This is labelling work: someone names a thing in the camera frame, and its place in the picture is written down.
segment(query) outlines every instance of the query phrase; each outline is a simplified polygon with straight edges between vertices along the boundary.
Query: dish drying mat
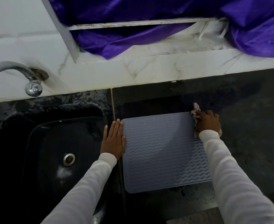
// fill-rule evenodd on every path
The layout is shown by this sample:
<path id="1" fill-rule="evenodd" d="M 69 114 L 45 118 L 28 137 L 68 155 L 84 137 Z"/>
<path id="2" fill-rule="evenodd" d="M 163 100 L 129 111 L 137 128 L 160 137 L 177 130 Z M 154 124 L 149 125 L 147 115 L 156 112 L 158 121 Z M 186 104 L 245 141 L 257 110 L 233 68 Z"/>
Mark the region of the dish drying mat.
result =
<path id="1" fill-rule="evenodd" d="M 139 193 L 211 181 L 190 112 L 123 119 L 124 187 Z"/>

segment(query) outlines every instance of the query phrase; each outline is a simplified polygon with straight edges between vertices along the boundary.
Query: white long-sleeved shirt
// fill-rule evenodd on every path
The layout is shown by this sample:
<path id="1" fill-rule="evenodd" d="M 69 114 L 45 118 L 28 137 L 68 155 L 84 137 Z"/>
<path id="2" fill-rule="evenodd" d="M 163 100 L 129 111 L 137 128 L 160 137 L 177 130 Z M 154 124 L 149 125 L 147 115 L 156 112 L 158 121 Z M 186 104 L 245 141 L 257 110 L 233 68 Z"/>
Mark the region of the white long-sleeved shirt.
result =
<path id="1" fill-rule="evenodd" d="M 225 224 L 274 224 L 274 204 L 239 167 L 218 133 L 205 130 L 199 137 Z M 112 154 L 101 154 L 42 224 L 89 224 L 116 162 Z"/>

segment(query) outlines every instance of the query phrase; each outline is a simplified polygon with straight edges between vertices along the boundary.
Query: cleaning rag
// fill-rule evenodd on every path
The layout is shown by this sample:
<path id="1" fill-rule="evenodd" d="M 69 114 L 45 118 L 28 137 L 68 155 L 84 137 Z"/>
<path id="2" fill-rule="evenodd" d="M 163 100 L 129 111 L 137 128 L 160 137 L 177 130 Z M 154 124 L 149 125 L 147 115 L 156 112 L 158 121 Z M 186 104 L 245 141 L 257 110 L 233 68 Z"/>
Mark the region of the cleaning rag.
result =
<path id="1" fill-rule="evenodd" d="M 193 103 L 193 105 L 194 105 L 194 109 L 191 111 L 191 116 L 195 120 L 194 137 L 195 137 L 195 139 L 199 139 L 199 132 L 198 132 L 197 124 L 198 124 L 198 120 L 201 119 L 201 116 L 197 115 L 196 111 L 201 111 L 201 110 L 197 103 Z M 219 133 L 219 137 L 221 137 L 222 129 L 220 129 L 220 132 L 218 132 L 218 133 Z"/>

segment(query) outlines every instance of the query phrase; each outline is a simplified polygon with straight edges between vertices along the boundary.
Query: chrome faucet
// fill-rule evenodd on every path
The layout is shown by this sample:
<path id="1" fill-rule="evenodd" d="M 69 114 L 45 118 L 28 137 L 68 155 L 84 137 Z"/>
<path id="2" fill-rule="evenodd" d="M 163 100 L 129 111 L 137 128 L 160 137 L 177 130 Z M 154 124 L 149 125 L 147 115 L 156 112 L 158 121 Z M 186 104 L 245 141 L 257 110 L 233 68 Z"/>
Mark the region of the chrome faucet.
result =
<path id="1" fill-rule="evenodd" d="M 26 67 L 23 64 L 19 64 L 17 62 L 12 61 L 1 61 L 0 62 L 0 72 L 15 69 L 20 71 L 26 78 L 28 78 L 29 83 L 25 86 L 25 92 L 31 97 L 40 96 L 43 88 L 41 82 L 48 79 L 49 75 L 39 68 L 34 67 Z"/>

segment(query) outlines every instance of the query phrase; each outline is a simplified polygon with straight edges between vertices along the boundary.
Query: sink basin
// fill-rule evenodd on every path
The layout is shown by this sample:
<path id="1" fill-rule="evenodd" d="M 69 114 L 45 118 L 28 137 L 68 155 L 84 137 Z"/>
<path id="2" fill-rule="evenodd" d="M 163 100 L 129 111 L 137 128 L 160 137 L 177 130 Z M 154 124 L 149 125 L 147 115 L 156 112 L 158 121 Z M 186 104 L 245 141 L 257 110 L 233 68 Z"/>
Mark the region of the sink basin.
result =
<path id="1" fill-rule="evenodd" d="M 23 171 L 27 212 L 40 223 L 100 155 L 105 122 L 83 117 L 44 123 L 30 134 Z M 95 214 L 107 199 L 104 188 Z"/>
<path id="2" fill-rule="evenodd" d="M 108 119 L 98 107 L 71 104 L 19 111 L 0 122 L 0 221 L 40 223 L 97 159 Z M 72 166 L 63 166 L 65 153 L 75 155 Z"/>

